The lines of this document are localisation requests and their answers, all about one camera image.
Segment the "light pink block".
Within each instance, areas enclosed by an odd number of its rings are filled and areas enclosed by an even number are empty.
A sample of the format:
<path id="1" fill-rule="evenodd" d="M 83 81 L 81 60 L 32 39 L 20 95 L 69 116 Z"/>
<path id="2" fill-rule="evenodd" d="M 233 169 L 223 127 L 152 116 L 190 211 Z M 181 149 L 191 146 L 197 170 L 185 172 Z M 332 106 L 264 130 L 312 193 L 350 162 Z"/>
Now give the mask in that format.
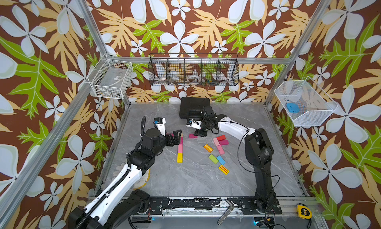
<path id="1" fill-rule="evenodd" d="M 183 153 L 183 145 L 178 146 L 178 153 L 182 154 Z"/>
<path id="2" fill-rule="evenodd" d="M 219 141 L 217 140 L 217 138 L 213 138 L 212 140 L 213 140 L 215 146 L 220 146 L 220 143 L 219 143 Z"/>

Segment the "orange block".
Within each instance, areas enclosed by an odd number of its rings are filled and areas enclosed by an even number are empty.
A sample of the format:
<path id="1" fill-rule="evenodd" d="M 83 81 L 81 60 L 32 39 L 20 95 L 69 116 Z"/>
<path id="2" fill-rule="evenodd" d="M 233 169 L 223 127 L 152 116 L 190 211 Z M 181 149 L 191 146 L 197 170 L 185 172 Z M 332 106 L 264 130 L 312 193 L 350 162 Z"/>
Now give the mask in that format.
<path id="1" fill-rule="evenodd" d="M 211 152 L 213 151 L 213 149 L 212 149 L 209 145 L 207 145 L 207 144 L 204 145 L 204 148 L 205 148 L 209 153 L 211 153 Z"/>

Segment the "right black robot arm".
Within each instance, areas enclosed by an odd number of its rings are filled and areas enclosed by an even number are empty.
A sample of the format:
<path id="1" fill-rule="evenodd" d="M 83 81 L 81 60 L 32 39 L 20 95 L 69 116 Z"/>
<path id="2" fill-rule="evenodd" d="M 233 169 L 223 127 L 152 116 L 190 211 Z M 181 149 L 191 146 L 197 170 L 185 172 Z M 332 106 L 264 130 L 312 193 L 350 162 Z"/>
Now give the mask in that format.
<path id="1" fill-rule="evenodd" d="M 256 179 L 254 209 L 263 214 L 282 214 L 272 185 L 271 165 L 274 149 L 264 129 L 250 128 L 224 114 L 216 114 L 211 106 L 201 110 L 189 110 L 186 126 L 194 128 L 196 136 L 205 137 L 209 130 L 215 129 L 239 139 L 240 143 L 245 145 L 246 159 L 254 169 L 249 170 L 255 174 Z"/>

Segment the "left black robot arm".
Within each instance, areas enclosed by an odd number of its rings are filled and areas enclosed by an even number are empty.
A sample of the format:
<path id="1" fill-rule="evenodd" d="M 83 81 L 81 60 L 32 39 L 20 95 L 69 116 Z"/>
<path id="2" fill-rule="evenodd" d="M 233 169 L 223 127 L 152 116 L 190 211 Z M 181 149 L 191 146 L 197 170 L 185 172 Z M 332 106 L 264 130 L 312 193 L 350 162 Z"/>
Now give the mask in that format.
<path id="1" fill-rule="evenodd" d="M 68 218 L 70 229 L 114 229 L 131 215 L 148 210 L 150 196 L 134 190 L 127 200 L 122 198 L 138 182 L 167 146 L 179 145 L 181 130 L 163 135 L 156 128 L 143 130 L 135 148 L 127 153 L 126 164 L 119 175 L 91 203 L 74 209 Z"/>

